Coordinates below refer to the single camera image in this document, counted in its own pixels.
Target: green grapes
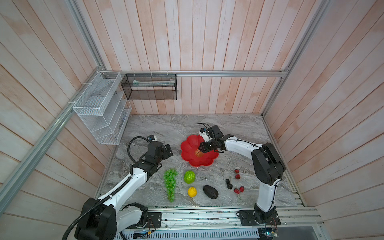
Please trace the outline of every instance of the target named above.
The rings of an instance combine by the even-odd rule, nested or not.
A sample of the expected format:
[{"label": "green grapes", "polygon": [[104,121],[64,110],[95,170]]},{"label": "green grapes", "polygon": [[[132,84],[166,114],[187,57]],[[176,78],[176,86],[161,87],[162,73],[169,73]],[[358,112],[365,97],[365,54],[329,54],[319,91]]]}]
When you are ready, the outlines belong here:
[{"label": "green grapes", "polygon": [[175,187],[176,187],[176,176],[178,175],[179,173],[171,168],[169,170],[167,170],[165,173],[164,173],[164,184],[167,188],[167,193],[168,193],[168,199],[170,202],[173,202],[175,200]]}]

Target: black mounting plate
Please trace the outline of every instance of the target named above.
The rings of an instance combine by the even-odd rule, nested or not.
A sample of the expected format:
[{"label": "black mounting plate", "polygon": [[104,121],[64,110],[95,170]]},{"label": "black mounting plate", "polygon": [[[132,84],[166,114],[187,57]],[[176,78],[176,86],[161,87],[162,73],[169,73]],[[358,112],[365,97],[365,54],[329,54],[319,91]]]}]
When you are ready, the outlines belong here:
[{"label": "black mounting plate", "polygon": [[[261,226],[255,221],[254,212],[254,210],[241,210],[237,212],[242,226]],[[278,214],[275,210],[273,214],[269,218],[267,218],[266,224],[275,225],[276,222],[276,225],[281,225],[280,218],[276,216],[278,216]]]},{"label": "black mounting plate", "polygon": [[[149,212],[147,218],[148,218],[148,221],[150,224],[150,228],[153,228],[153,226],[156,229],[161,227],[161,212]],[[137,228],[135,225],[131,225],[127,228],[133,228],[133,229],[140,230],[140,228]]]}]

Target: marble countertop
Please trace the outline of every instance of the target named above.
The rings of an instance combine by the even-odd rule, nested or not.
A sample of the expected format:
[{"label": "marble countertop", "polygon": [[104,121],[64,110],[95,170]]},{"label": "marble countertop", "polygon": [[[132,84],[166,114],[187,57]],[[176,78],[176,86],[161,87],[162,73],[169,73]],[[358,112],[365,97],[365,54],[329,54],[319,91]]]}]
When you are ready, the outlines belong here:
[{"label": "marble countertop", "polygon": [[[162,162],[163,167],[154,174],[146,184],[139,187],[128,199],[127,203],[138,202],[148,207],[153,206],[243,206],[253,207],[259,189],[259,180],[256,178],[252,161],[234,152],[225,151],[220,153],[214,163],[208,167],[192,167],[181,158],[180,145],[189,135],[196,134],[202,127],[197,123],[203,122],[213,126],[217,124],[224,134],[232,134],[236,137],[254,142],[270,142],[261,117],[256,114],[234,114],[234,115],[131,115],[128,119],[121,143],[116,156],[111,163],[110,172],[107,175],[102,193],[109,191],[121,179],[129,173],[129,165],[132,164],[127,154],[127,143],[135,136],[155,135],[158,141],[169,144],[173,156]],[[138,159],[147,151],[147,142],[136,140],[131,146],[131,154]],[[164,186],[164,172],[174,168],[179,172],[177,186],[175,189],[175,201],[169,202]],[[241,179],[234,178],[234,168],[240,170]],[[196,174],[195,182],[187,184],[183,180],[184,173],[192,170]],[[240,186],[245,187],[241,193],[241,200],[233,192],[227,189],[225,179],[231,177],[233,189]],[[217,199],[208,198],[202,187],[210,185],[219,192]],[[195,187],[197,196],[188,196],[188,188]],[[277,206],[296,206],[291,187],[283,176],[276,191]]]}]

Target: red flower-shaped plate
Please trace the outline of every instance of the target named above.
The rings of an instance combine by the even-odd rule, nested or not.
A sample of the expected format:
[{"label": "red flower-shaped plate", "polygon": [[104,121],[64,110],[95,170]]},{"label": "red flower-shaped plate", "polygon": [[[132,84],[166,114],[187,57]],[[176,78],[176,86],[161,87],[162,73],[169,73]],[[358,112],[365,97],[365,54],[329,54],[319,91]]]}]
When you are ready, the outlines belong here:
[{"label": "red flower-shaped plate", "polygon": [[200,135],[191,135],[181,144],[181,157],[194,167],[210,166],[218,157],[218,152],[210,151],[202,153],[199,145],[204,139]]}]

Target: wire rack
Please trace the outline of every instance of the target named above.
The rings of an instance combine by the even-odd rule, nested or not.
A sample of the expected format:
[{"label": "wire rack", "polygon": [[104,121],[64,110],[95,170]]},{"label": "wire rack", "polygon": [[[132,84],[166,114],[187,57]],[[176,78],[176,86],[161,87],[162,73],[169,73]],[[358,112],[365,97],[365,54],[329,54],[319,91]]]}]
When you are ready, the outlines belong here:
[{"label": "wire rack", "polygon": [[120,73],[98,73],[73,107],[99,144],[119,144],[131,113],[124,92],[114,94],[120,81]]}]

